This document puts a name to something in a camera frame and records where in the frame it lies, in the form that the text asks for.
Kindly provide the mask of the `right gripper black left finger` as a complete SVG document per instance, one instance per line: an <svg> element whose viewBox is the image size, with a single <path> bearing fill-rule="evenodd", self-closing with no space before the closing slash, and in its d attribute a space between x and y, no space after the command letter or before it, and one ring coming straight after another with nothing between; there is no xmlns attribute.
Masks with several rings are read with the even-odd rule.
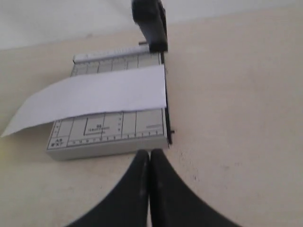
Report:
<svg viewBox="0 0 303 227"><path fill-rule="evenodd" d="M149 154L139 150L112 191L70 227L145 227L148 211Z"/></svg>

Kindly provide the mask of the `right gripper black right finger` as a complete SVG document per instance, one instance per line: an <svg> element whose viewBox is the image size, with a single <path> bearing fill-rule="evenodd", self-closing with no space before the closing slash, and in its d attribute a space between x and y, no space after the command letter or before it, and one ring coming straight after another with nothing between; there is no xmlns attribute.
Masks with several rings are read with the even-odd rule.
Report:
<svg viewBox="0 0 303 227"><path fill-rule="evenodd" d="M150 159L150 212L153 227L238 227L201 200L179 177L163 150Z"/></svg>

